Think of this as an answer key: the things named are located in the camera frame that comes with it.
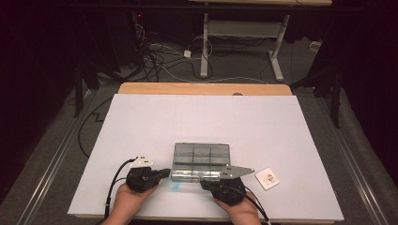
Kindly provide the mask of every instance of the hand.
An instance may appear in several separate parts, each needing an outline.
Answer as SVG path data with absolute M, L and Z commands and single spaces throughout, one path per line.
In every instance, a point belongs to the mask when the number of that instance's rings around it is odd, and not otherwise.
M 145 200 L 156 188 L 157 187 L 153 187 L 144 193 L 137 193 L 131 190 L 127 184 L 121 185 L 116 193 L 114 209 L 102 224 L 129 224 L 135 214 L 140 211 Z
M 251 192 L 247 192 L 247 195 L 254 200 Z M 214 202 L 225 210 L 234 225 L 261 225 L 257 208 L 246 198 L 234 206 L 229 206 L 217 199 L 214 199 Z

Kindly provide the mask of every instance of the transparent plastic container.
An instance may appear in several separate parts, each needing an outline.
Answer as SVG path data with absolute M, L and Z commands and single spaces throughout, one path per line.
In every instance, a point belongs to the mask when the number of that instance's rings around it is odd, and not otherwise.
M 219 180 L 222 168 L 230 164 L 229 145 L 223 143 L 176 143 L 172 181 L 196 183 Z

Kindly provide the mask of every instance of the desk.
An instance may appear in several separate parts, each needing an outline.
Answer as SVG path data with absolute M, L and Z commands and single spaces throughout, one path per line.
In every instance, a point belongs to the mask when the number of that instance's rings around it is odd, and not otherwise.
M 209 3 L 236 3 L 236 4 L 257 4 L 257 5 L 303 5 L 303 6 L 330 6 L 331 0 L 192 0 L 194 2 Z M 205 13 L 203 31 L 203 49 L 201 62 L 201 77 L 207 77 L 208 64 L 208 36 L 234 36 L 254 38 L 276 38 L 275 48 L 268 52 L 269 61 L 274 71 L 277 82 L 283 81 L 283 74 L 277 59 L 281 48 L 284 32 L 286 31 L 290 15 L 284 15 L 282 22 L 230 22 L 210 21 L 208 13 Z
M 255 89 L 274 96 L 230 96 Z M 119 93 L 124 94 L 113 99 L 69 214 L 101 217 L 112 178 L 129 158 L 146 155 L 155 162 L 154 170 L 171 168 L 175 143 L 215 142 L 230 145 L 233 165 L 257 173 L 270 167 L 281 180 L 265 191 L 254 173 L 242 177 L 272 222 L 344 219 L 299 103 L 287 86 L 125 83 Z M 127 172 L 126 167 L 121 176 Z M 209 191 L 170 178 L 161 181 L 136 217 L 227 220 Z

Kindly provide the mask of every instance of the dark background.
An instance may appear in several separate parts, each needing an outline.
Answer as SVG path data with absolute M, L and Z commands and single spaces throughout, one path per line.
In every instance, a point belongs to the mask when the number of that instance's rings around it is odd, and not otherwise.
M 319 40 L 330 27 L 329 38 L 325 39 L 312 71 L 344 57 L 341 62 L 343 88 L 363 131 L 397 184 L 394 157 L 398 146 L 395 82 L 398 74 L 395 12 L 398 8 L 394 1 L 370 2 L 371 6 L 361 14 L 334 19 L 319 15 L 292 16 L 285 38 L 288 41 L 302 37 Z M 333 2 L 341 6 L 363 3 L 363 0 Z M 23 169 L 46 126 L 64 104 L 73 87 L 76 62 L 88 58 L 119 71 L 121 64 L 134 57 L 134 43 L 126 38 L 129 36 L 127 16 L 129 14 L 101 12 L 82 16 L 59 8 L 49 0 L 35 4 L 24 0 L 0 4 L 1 199 Z M 259 19 L 253 15 L 235 17 Z M 157 12 L 146 13 L 144 17 L 149 30 L 180 38 L 182 42 L 201 32 L 202 20 L 203 16 L 196 13 Z M 94 70 L 84 69 L 88 85 L 95 87 L 93 74 Z

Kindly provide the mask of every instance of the floor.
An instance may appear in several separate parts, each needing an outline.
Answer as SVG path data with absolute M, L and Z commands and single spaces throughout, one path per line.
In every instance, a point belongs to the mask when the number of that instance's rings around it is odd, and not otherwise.
M 186 47 L 173 42 L 154 43 L 151 48 L 157 52 L 153 55 L 159 64 L 162 62 L 159 71 L 146 63 L 146 74 L 143 70 L 132 79 L 138 82 L 276 83 L 264 54 L 272 49 L 273 43 L 269 39 L 215 39 L 213 54 L 209 57 L 212 77 L 206 80 L 197 78 L 198 60 L 179 59 Z M 308 49 L 310 43 L 310 40 L 303 39 L 294 44 L 283 44 L 278 56 L 284 75 L 282 83 L 290 84 L 306 76 L 316 56 Z M 198 51 L 193 53 L 192 58 L 200 57 Z M 125 66 L 121 74 L 127 75 L 133 70 Z M 106 100 L 119 87 L 119 83 L 104 74 L 99 74 L 99 82 L 99 90 L 85 90 L 84 110 L 80 117 L 73 118 L 73 92 L 65 99 L 64 106 L 47 127 L 1 204 L 0 224 L 96 224 L 100 220 L 67 215 L 87 162 L 85 155 L 89 156 L 100 132 L 101 121 L 106 116 L 109 107 Z M 312 88 L 298 88 L 294 95 L 298 97 L 344 213 L 345 220 L 337 224 L 394 224 L 398 221 L 396 186 L 361 132 L 344 91 L 339 114 L 340 129 L 334 128 L 329 120 L 328 97 L 315 98 Z

